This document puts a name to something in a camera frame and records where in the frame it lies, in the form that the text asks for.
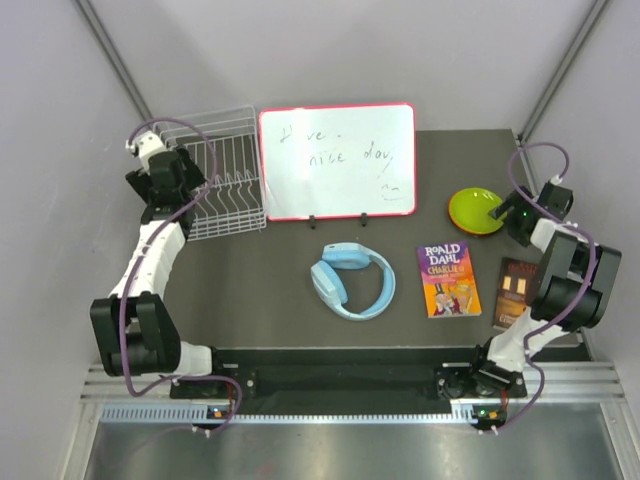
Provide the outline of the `lime green plate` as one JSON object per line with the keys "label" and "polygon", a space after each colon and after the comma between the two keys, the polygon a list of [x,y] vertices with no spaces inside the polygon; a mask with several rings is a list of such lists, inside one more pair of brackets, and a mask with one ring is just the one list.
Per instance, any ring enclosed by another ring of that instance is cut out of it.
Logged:
{"label": "lime green plate", "polygon": [[477,211],[487,212],[497,207],[503,199],[481,187],[469,187],[457,191],[449,200],[448,212],[453,211]]}

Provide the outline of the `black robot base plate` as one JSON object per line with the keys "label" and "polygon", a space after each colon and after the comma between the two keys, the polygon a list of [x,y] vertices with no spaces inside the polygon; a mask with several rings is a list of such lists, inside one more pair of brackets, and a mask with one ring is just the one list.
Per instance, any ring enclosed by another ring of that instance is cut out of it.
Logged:
{"label": "black robot base plate", "polygon": [[393,393],[436,399],[521,399],[521,373],[508,373],[471,347],[216,349],[216,374],[237,379],[251,399],[274,394]]}

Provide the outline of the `orange plate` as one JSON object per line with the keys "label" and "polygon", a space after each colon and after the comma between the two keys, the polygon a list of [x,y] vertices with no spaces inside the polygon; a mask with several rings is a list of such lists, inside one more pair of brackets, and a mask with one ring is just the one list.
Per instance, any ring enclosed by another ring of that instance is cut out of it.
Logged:
{"label": "orange plate", "polygon": [[448,215],[456,228],[475,236],[492,235],[504,226],[501,219],[496,220],[487,212],[451,210]]}

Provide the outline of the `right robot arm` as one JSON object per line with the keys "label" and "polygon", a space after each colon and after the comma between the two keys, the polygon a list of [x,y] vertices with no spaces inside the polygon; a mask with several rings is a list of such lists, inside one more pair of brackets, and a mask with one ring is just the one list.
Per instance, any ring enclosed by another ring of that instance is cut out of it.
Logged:
{"label": "right robot arm", "polygon": [[604,316],[622,260],[614,248],[591,243],[575,224],[564,221],[573,192],[548,182],[535,197],[518,186],[490,211],[502,218],[511,238],[533,245],[542,258],[525,295],[525,309],[513,325],[476,348],[466,380],[476,394],[508,391],[529,360],[552,341]]}

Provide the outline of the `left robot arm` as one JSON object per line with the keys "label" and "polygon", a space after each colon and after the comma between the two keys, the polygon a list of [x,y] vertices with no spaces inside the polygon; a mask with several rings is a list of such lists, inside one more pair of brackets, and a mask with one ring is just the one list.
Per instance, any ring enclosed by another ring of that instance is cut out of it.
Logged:
{"label": "left robot arm", "polygon": [[214,364],[210,347],[180,339],[163,298],[173,264],[194,223],[194,191],[205,185],[184,148],[161,148],[146,168],[126,180],[145,201],[139,239],[127,269],[111,293],[93,301],[90,319],[107,375],[122,377],[127,360],[132,376],[192,376],[205,396],[226,387],[225,370]]}

